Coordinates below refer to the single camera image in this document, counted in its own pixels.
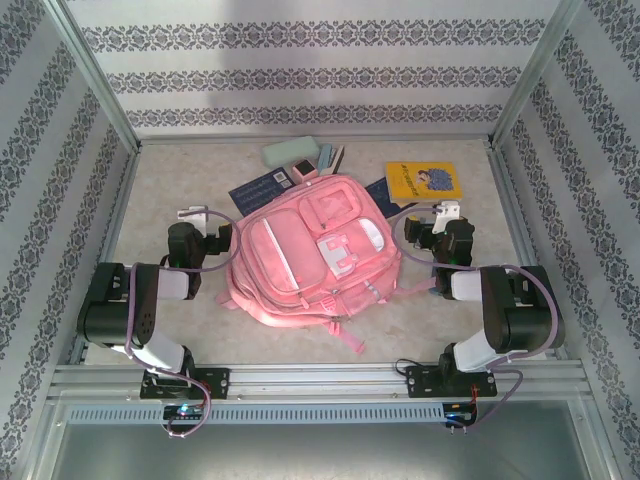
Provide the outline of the yellow book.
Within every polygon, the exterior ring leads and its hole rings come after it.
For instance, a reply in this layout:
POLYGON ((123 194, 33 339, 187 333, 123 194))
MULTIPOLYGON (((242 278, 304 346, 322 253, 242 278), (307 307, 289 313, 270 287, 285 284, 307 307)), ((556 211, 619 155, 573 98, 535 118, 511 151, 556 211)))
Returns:
POLYGON ((385 176, 394 203, 428 203, 463 198, 456 168, 451 162, 387 162, 385 176))

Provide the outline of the dark blue book with barcode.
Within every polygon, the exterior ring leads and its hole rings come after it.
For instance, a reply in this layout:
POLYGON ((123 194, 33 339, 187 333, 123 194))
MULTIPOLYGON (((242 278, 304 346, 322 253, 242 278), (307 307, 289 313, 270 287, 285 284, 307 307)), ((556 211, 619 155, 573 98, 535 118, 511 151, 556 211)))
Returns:
POLYGON ((229 196, 243 217, 267 205, 294 182, 283 167, 279 167, 231 191, 229 196))

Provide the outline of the pink student backpack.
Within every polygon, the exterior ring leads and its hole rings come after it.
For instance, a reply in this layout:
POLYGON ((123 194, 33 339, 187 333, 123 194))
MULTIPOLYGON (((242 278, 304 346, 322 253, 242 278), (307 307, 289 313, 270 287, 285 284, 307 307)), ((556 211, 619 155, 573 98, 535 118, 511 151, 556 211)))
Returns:
POLYGON ((321 325, 357 353, 364 344, 342 319, 407 292, 390 224, 347 175, 287 190, 243 218, 231 246, 219 305, 275 328, 321 325))

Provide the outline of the small pink cube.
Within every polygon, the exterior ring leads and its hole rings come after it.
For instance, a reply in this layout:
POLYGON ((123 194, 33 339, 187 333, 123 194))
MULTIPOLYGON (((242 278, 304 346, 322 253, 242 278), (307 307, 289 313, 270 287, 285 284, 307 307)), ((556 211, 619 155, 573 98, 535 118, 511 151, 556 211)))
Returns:
POLYGON ((291 167, 291 173, 296 184, 302 184, 319 176, 317 168, 307 159, 295 163, 291 167))

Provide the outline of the mint green pencil case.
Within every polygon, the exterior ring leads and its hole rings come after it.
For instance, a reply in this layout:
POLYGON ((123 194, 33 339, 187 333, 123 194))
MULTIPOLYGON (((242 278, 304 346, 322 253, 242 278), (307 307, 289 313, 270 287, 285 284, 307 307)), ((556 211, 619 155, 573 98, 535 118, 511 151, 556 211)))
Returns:
POLYGON ((315 159, 320 147, 311 136, 297 137, 291 140, 265 146, 262 159, 266 166, 277 168, 298 160, 315 159))

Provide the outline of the grey metal panel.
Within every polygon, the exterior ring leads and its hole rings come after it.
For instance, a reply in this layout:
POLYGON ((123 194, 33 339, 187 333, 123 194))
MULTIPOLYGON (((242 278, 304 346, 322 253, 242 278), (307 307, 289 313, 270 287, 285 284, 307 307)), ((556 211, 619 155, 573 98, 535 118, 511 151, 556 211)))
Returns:
POLYGON ((156 426, 73 425, 52 480, 590 480, 574 440, 450 434, 419 424, 209 426, 185 440, 156 426))

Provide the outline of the aluminium side rail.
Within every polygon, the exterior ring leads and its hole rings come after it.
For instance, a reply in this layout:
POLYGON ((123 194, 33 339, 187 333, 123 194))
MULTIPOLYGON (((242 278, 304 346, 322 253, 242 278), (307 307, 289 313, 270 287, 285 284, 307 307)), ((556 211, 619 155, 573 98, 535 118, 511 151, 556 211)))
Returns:
MULTIPOLYGON (((114 255, 141 153, 142 148, 139 148, 128 161, 126 169, 122 172, 115 203, 111 209, 107 224, 108 229, 102 239, 102 246, 95 264, 98 264, 101 261, 110 261, 114 255)), ((76 331, 73 331, 73 335, 70 337, 69 346, 60 357, 60 364, 78 365, 83 363, 86 356, 86 349, 85 341, 79 338, 76 331)))
POLYGON ((486 152, 517 259, 521 265, 538 264, 504 158, 490 142, 486 142, 486 152))

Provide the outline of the aluminium back rail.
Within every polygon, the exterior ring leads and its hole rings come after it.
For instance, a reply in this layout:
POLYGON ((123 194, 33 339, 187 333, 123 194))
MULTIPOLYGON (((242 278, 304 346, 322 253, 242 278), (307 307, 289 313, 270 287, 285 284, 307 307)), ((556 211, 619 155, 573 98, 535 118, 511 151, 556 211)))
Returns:
MULTIPOLYGON (((140 145, 183 145, 183 144, 275 144, 305 137, 302 135, 164 135, 140 139, 140 145)), ((353 142, 418 142, 418 141, 489 141, 488 134, 318 134, 313 135, 318 144, 347 144, 353 142)))

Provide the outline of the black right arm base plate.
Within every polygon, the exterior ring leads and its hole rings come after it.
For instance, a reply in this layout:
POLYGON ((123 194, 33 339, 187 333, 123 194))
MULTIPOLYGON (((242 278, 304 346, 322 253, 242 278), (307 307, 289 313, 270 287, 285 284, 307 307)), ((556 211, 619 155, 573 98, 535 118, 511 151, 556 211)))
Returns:
POLYGON ((410 398, 462 398, 471 397, 473 391, 481 398, 498 394, 494 376, 486 372, 445 372, 435 365, 410 365, 406 375, 410 398))

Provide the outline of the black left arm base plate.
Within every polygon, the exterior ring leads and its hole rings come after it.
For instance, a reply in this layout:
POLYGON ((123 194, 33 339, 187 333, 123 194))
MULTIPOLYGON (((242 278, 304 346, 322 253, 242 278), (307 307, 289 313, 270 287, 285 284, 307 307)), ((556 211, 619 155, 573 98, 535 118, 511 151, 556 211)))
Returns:
MULTIPOLYGON (((226 400, 230 370, 226 368, 197 368, 194 378, 209 391, 213 400, 226 400)), ((144 400, 199 400, 205 399, 203 391, 192 381, 176 379, 144 371, 140 387, 144 400)))

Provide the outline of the aluminium frame post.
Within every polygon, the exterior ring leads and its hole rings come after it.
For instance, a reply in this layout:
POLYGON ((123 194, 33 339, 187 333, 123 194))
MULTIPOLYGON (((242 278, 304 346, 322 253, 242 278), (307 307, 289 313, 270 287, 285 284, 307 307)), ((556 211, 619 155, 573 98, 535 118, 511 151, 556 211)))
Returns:
POLYGON ((583 0, 559 0, 490 135, 494 150, 504 143, 582 4, 583 0))
POLYGON ((120 140, 126 145, 129 152, 137 153, 140 140, 65 0, 41 0, 41 3, 51 16, 56 29, 76 60, 85 81, 94 92, 120 140))

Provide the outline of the aluminium mounting rail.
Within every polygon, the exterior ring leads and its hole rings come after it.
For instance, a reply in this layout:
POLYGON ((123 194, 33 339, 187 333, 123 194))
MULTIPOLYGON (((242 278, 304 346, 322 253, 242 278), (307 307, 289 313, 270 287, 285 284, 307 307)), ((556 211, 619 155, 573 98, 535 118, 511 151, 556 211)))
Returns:
MULTIPOLYGON (((516 362, 524 375, 512 398, 591 398, 576 360, 516 362)), ((229 401, 253 403, 354 403, 409 400, 406 381, 388 363, 230 365, 229 401)), ((143 370, 133 365, 67 365, 55 369, 48 401, 138 401, 143 370)))

